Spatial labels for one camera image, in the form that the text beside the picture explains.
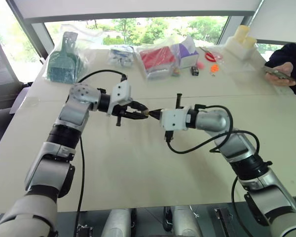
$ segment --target dark jacket sleeve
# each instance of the dark jacket sleeve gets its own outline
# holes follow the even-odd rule
[[[292,63],[292,77],[296,78],[296,43],[289,43],[283,48],[276,50],[265,65],[274,68],[286,62]]]

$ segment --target chair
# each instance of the chair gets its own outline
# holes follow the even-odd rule
[[[31,84],[23,84],[18,80],[0,45],[0,140],[10,124],[15,111],[25,98],[26,91],[20,92],[23,88],[26,90],[27,88],[25,87]]]

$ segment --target white plastic container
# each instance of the white plastic container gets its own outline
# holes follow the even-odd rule
[[[252,54],[256,51],[256,46],[251,48],[245,48],[243,44],[240,44],[234,37],[229,37],[223,46],[224,49],[235,55],[240,60],[250,59]]]

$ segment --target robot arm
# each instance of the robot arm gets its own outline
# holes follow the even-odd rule
[[[89,111],[101,111],[121,117],[145,119],[146,106],[133,101],[127,80],[117,84],[111,95],[77,83],[70,89],[68,99],[56,119],[47,141],[32,164],[26,179],[26,194],[0,220],[0,237],[57,236],[57,198],[65,196],[74,177],[75,147],[87,123]],[[138,112],[128,112],[127,107]]]
[[[204,111],[206,106],[180,107],[178,94],[176,109],[150,111],[150,115],[160,120],[166,130],[166,140],[171,142],[173,131],[196,128],[206,131],[212,137],[227,133],[230,119],[223,110]],[[219,145],[225,136],[215,139]],[[279,181],[271,162],[264,162],[255,147],[243,133],[232,133],[219,148],[220,153],[238,176],[245,190],[245,200],[256,221],[270,225],[274,237],[296,236],[296,203]]]

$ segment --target yellow object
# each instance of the yellow object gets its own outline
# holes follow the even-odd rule
[[[242,43],[245,37],[247,36],[250,30],[249,26],[240,25],[238,26],[236,33],[234,34],[234,39],[237,40],[239,43]]]
[[[242,45],[243,45],[244,48],[252,48],[255,45],[256,42],[257,42],[257,39],[255,39],[253,37],[250,37],[250,36],[247,36],[243,40]]]
[[[218,72],[219,71],[219,66],[217,64],[214,64],[212,67],[211,67],[211,72],[212,73],[215,73],[215,72]]]

